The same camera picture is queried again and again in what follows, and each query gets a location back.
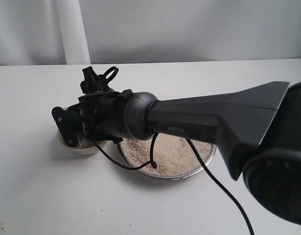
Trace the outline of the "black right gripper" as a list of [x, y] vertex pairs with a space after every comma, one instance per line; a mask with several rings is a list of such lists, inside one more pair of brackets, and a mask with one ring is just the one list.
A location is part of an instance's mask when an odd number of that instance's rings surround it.
[[81, 131], [91, 141], [117, 142], [128, 137], [124, 111], [132, 94], [131, 90], [97, 92], [79, 97], [79, 103], [68, 109], [54, 107], [51, 114], [64, 143], [79, 148]]

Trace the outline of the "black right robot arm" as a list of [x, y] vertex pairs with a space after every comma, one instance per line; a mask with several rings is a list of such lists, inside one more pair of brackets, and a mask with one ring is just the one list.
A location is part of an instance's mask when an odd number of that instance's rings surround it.
[[119, 142], [156, 133], [215, 144], [230, 176], [243, 176], [268, 211], [301, 225], [301, 82], [160, 101], [147, 92], [98, 91], [52, 116], [69, 147], [78, 137]]

